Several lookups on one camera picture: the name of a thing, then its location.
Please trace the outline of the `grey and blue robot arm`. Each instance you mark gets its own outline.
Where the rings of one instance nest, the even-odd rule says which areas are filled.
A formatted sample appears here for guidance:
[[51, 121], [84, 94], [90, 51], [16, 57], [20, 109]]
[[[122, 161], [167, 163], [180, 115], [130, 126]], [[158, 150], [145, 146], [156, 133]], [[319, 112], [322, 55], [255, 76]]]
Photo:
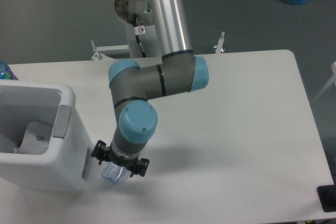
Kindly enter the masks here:
[[148, 0], [162, 48], [159, 65], [140, 67], [123, 59], [108, 70], [116, 130], [110, 145], [98, 141], [91, 156], [114, 163], [131, 175], [144, 176], [149, 160], [140, 154], [153, 136], [158, 115], [149, 100], [203, 89], [209, 72], [203, 57], [192, 49], [182, 0]]

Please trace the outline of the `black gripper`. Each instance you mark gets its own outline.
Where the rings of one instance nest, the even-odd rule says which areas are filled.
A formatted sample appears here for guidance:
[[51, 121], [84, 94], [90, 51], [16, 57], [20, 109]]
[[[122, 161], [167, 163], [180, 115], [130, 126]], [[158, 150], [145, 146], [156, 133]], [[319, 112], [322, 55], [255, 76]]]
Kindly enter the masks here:
[[126, 168], [131, 172], [130, 177], [133, 177], [134, 175], [144, 177], [150, 163], [149, 159], [138, 159], [138, 156], [131, 159], [117, 156], [113, 150], [102, 140], [97, 141], [94, 149], [91, 152], [91, 157], [98, 160], [98, 165], [101, 165], [103, 162], [113, 162], [118, 166]]

